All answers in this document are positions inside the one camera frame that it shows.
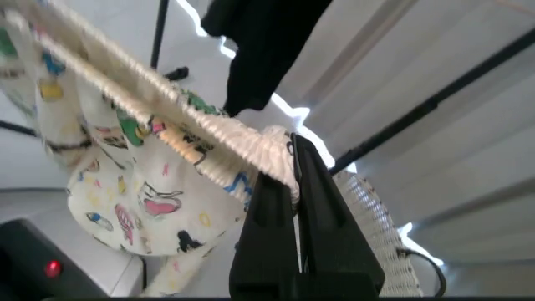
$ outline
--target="black stand leg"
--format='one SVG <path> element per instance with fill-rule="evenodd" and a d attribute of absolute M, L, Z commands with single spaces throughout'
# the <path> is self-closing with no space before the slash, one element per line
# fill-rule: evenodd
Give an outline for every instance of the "black stand leg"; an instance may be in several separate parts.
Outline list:
<path fill-rule="evenodd" d="M 156 32 L 154 34 L 154 43 L 152 44 L 152 55 L 150 57 L 150 66 L 154 69 L 158 69 L 161 40 L 163 39 L 164 28 L 166 27 L 167 7 L 169 7 L 169 0 L 160 0 L 158 19 L 156 20 Z"/>

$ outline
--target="pink cartoon drawing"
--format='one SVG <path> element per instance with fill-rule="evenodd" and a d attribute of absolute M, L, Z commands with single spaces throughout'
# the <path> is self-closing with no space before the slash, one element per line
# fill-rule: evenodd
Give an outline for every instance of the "pink cartoon drawing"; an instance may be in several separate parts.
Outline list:
<path fill-rule="evenodd" d="M 150 216 L 159 217 L 177 211 L 182 207 L 181 200 L 177 197 L 184 192 L 158 192 L 152 186 L 143 183 L 137 195 L 140 207 Z"/>
<path fill-rule="evenodd" d="M 115 215 L 117 216 L 117 220 L 119 221 L 120 228 L 125 234 L 125 239 L 128 240 L 130 245 L 132 245 L 132 230 L 134 229 L 134 223 L 132 222 L 132 219 L 128 215 L 126 209 L 120 204 L 115 205 Z"/>

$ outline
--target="red button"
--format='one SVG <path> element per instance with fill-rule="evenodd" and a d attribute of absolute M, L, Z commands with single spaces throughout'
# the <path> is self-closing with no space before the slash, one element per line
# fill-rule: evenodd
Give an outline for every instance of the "red button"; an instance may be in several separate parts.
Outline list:
<path fill-rule="evenodd" d="M 44 268 L 44 273 L 48 278 L 58 277 L 61 273 L 61 264 L 57 260 L 53 260 Z"/>

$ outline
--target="laundry bag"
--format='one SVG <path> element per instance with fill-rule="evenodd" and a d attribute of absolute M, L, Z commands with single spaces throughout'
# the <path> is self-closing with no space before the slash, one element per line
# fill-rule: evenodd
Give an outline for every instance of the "laundry bag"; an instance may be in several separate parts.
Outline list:
<path fill-rule="evenodd" d="M 74 219 L 109 247 L 167 257 L 145 295 L 187 285 L 218 238 L 245 216 L 258 172 L 288 186 L 296 208 L 284 128 L 259 133 L 229 118 L 136 62 L 60 1 L 0 4 L 0 85 L 70 172 Z M 418 294 L 410 263 L 392 262 L 405 269 L 393 270 L 406 276 L 398 291 Z"/>

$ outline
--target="black garment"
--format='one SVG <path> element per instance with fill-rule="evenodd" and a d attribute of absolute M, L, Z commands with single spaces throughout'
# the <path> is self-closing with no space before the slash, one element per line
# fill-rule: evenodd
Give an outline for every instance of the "black garment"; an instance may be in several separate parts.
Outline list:
<path fill-rule="evenodd" d="M 331 0 L 214 0 L 201 26 L 238 46 L 224 110 L 262 110 Z"/>

